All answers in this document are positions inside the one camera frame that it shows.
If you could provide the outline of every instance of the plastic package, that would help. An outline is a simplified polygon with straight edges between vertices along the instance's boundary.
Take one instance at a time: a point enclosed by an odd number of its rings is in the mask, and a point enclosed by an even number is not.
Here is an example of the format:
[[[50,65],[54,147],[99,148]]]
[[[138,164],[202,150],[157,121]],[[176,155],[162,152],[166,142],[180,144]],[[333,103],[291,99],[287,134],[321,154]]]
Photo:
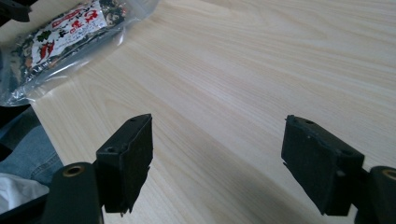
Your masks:
[[[0,47],[0,105],[29,104],[79,69],[99,46],[123,39],[159,0],[92,0],[80,3],[13,43]]]

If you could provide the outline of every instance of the package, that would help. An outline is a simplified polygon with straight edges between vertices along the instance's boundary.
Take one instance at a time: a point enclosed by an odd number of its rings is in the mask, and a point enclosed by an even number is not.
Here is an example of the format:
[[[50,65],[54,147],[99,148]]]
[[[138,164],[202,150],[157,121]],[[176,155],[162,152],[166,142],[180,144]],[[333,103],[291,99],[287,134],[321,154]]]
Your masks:
[[[64,79],[86,64],[98,47],[109,41],[119,44],[125,28],[145,19],[157,3],[158,0],[92,0],[2,45],[0,105],[26,105],[32,95],[45,94],[54,87],[49,84],[52,80]]]

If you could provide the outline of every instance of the screw hole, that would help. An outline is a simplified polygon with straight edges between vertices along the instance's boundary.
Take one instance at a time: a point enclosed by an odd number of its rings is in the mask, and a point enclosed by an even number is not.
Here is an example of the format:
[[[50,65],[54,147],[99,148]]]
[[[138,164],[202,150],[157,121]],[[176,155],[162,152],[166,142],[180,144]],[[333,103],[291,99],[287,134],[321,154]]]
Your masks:
[[[384,174],[387,178],[396,180],[396,171],[394,170],[384,170],[382,171],[382,174]]]
[[[73,176],[81,174],[82,172],[84,172],[84,166],[76,165],[76,166],[72,166],[72,167],[69,167],[66,170],[64,170],[64,176],[73,177]]]
[[[116,152],[117,150],[114,147],[108,147],[106,148],[107,152]]]

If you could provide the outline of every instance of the snack package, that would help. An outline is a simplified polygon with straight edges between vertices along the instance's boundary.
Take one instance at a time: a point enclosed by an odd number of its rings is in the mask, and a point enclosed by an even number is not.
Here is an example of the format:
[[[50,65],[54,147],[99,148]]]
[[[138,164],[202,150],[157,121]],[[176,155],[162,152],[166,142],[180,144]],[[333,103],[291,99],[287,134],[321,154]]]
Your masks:
[[[158,0],[91,0],[80,3],[13,43],[0,47],[0,105],[26,105],[44,84],[85,64],[98,47],[126,26],[145,19]]]

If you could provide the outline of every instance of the black object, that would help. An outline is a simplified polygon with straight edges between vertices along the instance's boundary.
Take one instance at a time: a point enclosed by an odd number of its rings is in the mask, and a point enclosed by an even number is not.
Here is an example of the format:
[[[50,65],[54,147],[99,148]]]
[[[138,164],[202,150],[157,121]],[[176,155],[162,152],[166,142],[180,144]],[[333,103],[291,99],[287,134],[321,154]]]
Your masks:
[[[15,119],[20,113],[26,110],[29,106],[30,105],[22,105],[16,107],[0,106],[0,128],[2,128],[7,123]],[[0,161],[3,161],[9,154],[11,154],[11,152],[12,150],[10,148],[0,143]]]
[[[29,12],[31,11],[29,6],[32,5],[33,2],[20,2],[21,4],[12,0],[1,0],[0,15],[15,21],[29,21]]]
[[[282,159],[297,182],[329,216],[359,212],[355,223],[396,223],[396,170],[364,171],[364,156],[315,122],[289,115]]]
[[[4,213],[0,223],[103,223],[103,205],[108,213],[131,212],[152,160],[151,121],[150,114],[126,121],[97,150],[93,164],[60,169],[47,199]]]

